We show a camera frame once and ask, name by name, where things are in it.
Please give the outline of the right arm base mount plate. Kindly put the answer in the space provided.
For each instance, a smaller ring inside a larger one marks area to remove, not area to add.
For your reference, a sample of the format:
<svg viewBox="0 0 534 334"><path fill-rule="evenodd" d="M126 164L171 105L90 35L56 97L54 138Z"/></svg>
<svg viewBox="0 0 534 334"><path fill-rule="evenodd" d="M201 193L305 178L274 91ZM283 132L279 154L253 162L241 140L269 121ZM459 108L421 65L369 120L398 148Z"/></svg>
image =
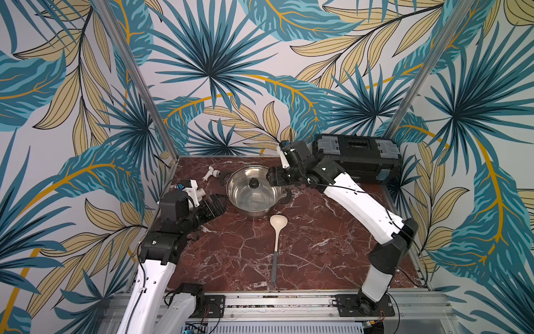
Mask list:
<svg viewBox="0 0 534 334"><path fill-rule="evenodd" d="M358 294L337 294L332 300L340 317L383 318L395 316L395 309L386 294L378 302Z"/></svg>

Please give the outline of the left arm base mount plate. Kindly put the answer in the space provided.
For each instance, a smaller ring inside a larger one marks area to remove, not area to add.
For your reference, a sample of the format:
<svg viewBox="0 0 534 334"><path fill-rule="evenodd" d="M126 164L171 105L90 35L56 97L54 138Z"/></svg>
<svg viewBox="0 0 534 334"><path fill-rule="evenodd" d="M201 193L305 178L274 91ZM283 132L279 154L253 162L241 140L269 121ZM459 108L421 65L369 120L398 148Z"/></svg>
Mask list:
<svg viewBox="0 0 534 334"><path fill-rule="evenodd" d="M221 319L225 314L225 302L226 296L222 294L218 295L206 295L203 297L201 304L201 319Z"/></svg>

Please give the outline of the cream spoon grey handle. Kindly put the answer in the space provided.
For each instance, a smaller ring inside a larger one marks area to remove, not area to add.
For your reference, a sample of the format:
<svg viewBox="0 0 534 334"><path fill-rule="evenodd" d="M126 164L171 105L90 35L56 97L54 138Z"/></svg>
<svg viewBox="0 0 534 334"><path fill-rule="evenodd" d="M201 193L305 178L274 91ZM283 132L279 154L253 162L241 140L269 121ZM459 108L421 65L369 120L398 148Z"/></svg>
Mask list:
<svg viewBox="0 0 534 334"><path fill-rule="evenodd" d="M273 252L273 263L271 268L271 285L276 285L277 280L277 271L278 271L278 248L279 248L279 239L281 231L287 226L288 218L282 215L273 215L270 218L271 227L275 231L275 241L274 241L274 252Z"/></svg>

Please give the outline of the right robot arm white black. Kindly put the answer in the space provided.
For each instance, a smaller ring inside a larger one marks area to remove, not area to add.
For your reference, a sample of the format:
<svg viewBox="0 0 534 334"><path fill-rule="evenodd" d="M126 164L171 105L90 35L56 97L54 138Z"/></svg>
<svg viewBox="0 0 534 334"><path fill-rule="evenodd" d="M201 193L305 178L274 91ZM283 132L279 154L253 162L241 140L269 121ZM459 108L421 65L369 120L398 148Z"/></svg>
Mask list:
<svg viewBox="0 0 534 334"><path fill-rule="evenodd" d="M277 153L281 164L269 168L270 185L306 185L317 189L352 214L376 240L360 291L352 302L343 305L371 316L386 300L396 270L414 243L417 223L392 213L362 190L335 160L312 153L305 142L283 141Z"/></svg>

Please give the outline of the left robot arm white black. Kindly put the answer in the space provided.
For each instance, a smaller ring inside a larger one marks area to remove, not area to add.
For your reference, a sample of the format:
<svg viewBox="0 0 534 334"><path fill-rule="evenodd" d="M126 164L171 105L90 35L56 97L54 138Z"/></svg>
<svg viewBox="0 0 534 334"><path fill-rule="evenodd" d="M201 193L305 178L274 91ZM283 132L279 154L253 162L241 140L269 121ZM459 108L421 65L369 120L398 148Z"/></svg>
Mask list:
<svg viewBox="0 0 534 334"><path fill-rule="evenodd" d="M228 205L227 196L221 194L194 201L184 190L168 192L160 200L159 216L140 243L138 273L119 333L179 333L191 316L205 313L202 286L182 283L171 293L165 314L157 317L189 235L224 215Z"/></svg>

